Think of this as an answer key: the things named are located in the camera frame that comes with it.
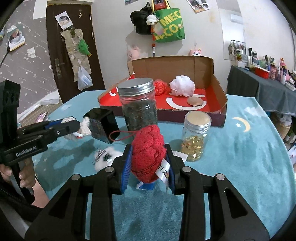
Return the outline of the left hand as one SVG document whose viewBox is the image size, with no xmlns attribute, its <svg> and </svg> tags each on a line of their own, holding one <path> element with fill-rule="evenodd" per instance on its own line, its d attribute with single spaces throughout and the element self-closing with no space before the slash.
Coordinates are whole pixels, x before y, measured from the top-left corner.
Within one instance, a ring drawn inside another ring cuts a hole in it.
<svg viewBox="0 0 296 241">
<path fill-rule="evenodd" d="M 35 180 L 35 171 L 34 171 L 34 162 L 32 161 L 32 158 L 27 158 L 24 160 L 25 166 L 22 168 L 22 170 L 19 173 L 20 178 L 20 187 L 21 188 L 33 188 L 36 184 Z M 10 167 L 5 166 L 4 164 L 1 164 L 1 176 L 3 180 L 10 183 L 10 177 L 12 175 L 12 171 Z"/>
</svg>

